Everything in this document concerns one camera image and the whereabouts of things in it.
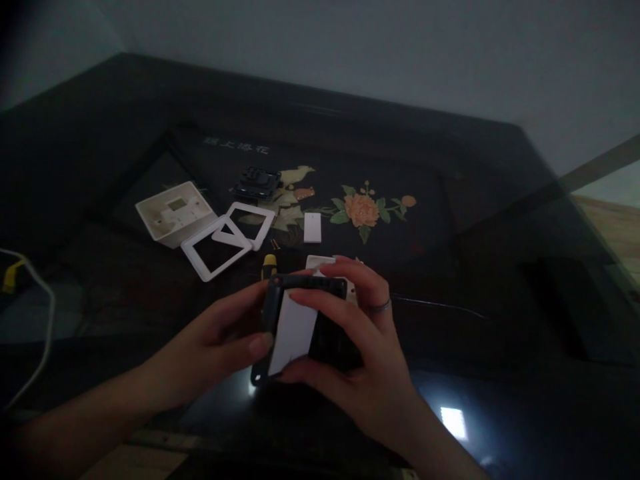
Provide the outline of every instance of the white cable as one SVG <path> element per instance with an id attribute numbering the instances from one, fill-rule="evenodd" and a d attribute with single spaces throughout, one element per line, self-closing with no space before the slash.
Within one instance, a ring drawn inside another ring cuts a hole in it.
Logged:
<path id="1" fill-rule="evenodd" d="M 14 252 L 12 250 L 5 250 L 2 248 L 0 248 L 0 252 L 6 253 L 7 255 L 13 255 L 14 257 L 18 257 L 20 260 L 22 260 L 35 282 L 40 285 L 45 290 L 45 292 L 47 292 L 47 294 L 49 294 L 50 298 L 49 321 L 47 322 L 47 333 L 45 334 L 45 349 L 42 352 L 42 360 L 40 360 L 40 365 L 38 365 L 38 368 L 36 368 L 36 370 L 33 372 L 31 378 L 24 384 L 24 386 L 20 390 L 18 390 L 18 393 L 15 394 L 11 401 L 6 404 L 6 406 L 4 406 L 3 411 L 7 411 L 12 406 L 14 406 L 18 400 L 20 400 L 22 395 L 24 395 L 25 392 L 30 388 L 30 386 L 32 386 L 32 384 L 37 380 L 38 376 L 40 376 L 40 373 L 42 373 L 42 370 L 45 368 L 47 360 L 49 360 L 49 354 L 51 353 L 51 343 L 53 340 L 53 322 L 55 319 L 55 293 L 53 292 L 51 287 L 48 286 L 47 282 L 42 280 L 42 277 L 33 267 L 30 260 L 26 258 L 26 256 L 24 256 L 22 253 Z"/>

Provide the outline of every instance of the cable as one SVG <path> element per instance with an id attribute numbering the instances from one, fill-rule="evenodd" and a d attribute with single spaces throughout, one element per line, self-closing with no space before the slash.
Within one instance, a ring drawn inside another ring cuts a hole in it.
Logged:
<path id="1" fill-rule="evenodd" d="M 31 261 L 22 253 L 14 252 L 12 250 L 5 250 L 2 248 L 0 248 L 0 253 L 13 255 L 14 257 L 18 257 L 20 260 L 25 262 L 25 267 L 27 268 L 27 270 L 29 271 L 29 273 L 31 274 L 35 282 L 38 285 L 40 285 L 45 292 L 47 292 L 50 298 L 49 321 L 47 322 L 47 332 L 45 334 L 45 348 L 42 352 L 42 359 L 40 360 L 40 364 L 38 365 L 38 367 L 33 372 L 31 378 L 24 384 L 24 386 L 22 386 L 20 390 L 18 390 L 18 393 L 16 393 L 15 396 L 11 399 L 11 401 L 8 404 L 6 404 L 6 406 L 4 406 L 4 408 L 2 409 L 3 411 L 7 411 L 12 406 L 14 406 L 15 403 L 18 402 L 18 400 L 20 400 L 20 398 L 25 394 L 25 392 L 30 388 L 30 386 L 34 384 L 38 376 L 40 376 L 40 374 L 42 373 L 42 370 L 44 370 L 45 365 L 47 364 L 47 361 L 49 360 L 49 354 L 51 353 L 51 343 L 53 340 L 53 323 L 55 320 L 55 293 L 53 292 L 51 287 L 47 284 L 47 282 L 42 280 L 42 277 L 40 276 L 40 274 L 38 274 L 34 266 L 31 264 Z"/>
<path id="2" fill-rule="evenodd" d="M 410 298 L 406 298 L 406 297 L 401 297 L 400 295 L 394 295 L 391 294 L 391 298 L 394 300 L 400 300 L 400 301 L 405 301 L 408 303 L 419 303 L 421 305 L 431 305 L 432 307 L 442 307 L 442 308 L 450 308 L 450 309 L 454 309 L 454 310 L 460 310 L 463 312 L 467 312 L 470 313 L 472 315 L 475 315 L 476 317 L 480 317 L 484 320 L 489 320 L 488 317 L 482 315 L 482 313 L 478 313 L 474 310 L 468 309 L 468 308 L 464 308 L 464 307 L 459 307 L 458 305 L 448 305 L 446 303 L 438 303 L 438 302 L 432 302 L 432 301 L 428 301 L 428 300 L 414 300 L 414 299 L 410 299 Z"/>

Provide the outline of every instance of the forearm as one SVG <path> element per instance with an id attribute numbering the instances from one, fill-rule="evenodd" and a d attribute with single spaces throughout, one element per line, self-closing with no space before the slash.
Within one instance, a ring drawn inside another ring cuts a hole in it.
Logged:
<path id="1" fill-rule="evenodd" d="M 126 372 L 44 413 L 17 431 L 34 473 L 77 478 L 154 414 L 137 401 L 137 371 Z"/>
<path id="2" fill-rule="evenodd" d="M 399 452 L 421 479 L 486 479 L 487 474 L 421 400 Z"/>

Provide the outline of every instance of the wooden floor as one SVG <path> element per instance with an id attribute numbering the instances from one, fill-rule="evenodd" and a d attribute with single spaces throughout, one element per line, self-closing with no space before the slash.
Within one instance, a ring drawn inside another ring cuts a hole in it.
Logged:
<path id="1" fill-rule="evenodd" d="M 640 285 L 640 209 L 579 195 L 573 198 Z"/>

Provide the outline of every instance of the wall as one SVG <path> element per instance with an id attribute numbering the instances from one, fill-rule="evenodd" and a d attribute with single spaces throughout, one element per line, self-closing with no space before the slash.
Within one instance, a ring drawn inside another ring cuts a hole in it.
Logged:
<path id="1" fill-rule="evenodd" d="M 95 2 L 131 52 L 514 123 L 557 175 L 640 131 L 638 2 Z"/>
<path id="2" fill-rule="evenodd" d="M 90 0 L 32 2 L 5 46 L 0 109 L 6 110 L 124 51 Z"/>
<path id="3" fill-rule="evenodd" d="M 616 170 L 573 194 L 640 209 L 640 161 Z"/>

